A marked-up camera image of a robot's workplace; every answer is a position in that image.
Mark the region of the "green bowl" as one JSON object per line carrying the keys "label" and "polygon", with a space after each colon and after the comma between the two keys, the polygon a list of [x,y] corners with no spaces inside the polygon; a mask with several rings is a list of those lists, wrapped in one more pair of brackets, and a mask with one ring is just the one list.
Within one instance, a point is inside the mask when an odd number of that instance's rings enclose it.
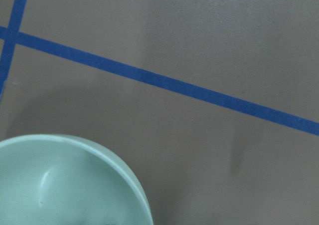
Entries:
{"label": "green bowl", "polygon": [[93,141],[24,135],[0,143],[3,225],[151,225],[130,167]]}

